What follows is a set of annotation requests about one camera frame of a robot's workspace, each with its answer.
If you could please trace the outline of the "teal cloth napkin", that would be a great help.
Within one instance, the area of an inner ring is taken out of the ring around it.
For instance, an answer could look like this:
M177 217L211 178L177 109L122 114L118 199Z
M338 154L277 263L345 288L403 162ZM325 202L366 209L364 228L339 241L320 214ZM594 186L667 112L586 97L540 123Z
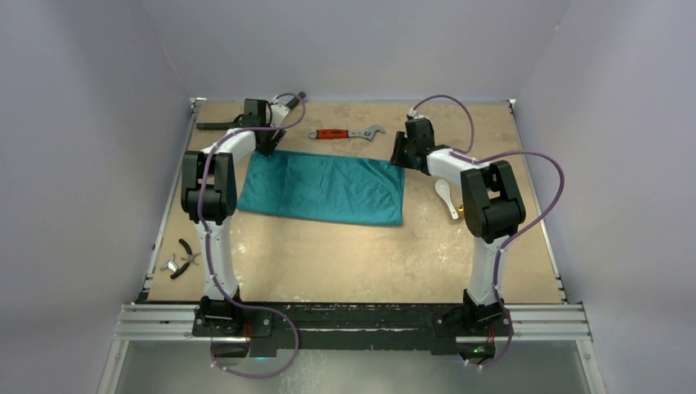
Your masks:
M254 154L237 208L274 217L394 227L405 170L386 160L278 150Z

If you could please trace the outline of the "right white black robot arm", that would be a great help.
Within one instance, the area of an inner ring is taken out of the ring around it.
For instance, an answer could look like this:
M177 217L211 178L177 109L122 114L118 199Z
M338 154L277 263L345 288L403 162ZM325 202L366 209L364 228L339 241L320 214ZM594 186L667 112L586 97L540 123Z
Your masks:
M459 149L436 144L431 121L410 116L396 133L390 163L456 183L461 189L464 220L474 238L469 284L463 294L460 321L479 334L502 316L501 280L506 247L526 219L512 166L472 158Z

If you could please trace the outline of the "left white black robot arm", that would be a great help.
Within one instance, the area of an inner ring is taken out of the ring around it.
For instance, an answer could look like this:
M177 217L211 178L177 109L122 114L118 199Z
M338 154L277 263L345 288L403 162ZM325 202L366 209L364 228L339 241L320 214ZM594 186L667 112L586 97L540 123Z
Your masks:
M236 211L236 165L253 153L273 153L285 135L284 119L299 103L247 98L230 121L199 122L199 131L219 131L210 146L185 152L181 168L181 208L197 231L204 259L204 295L198 318L223 335L242 330L252 310L239 297L231 254L231 219Z

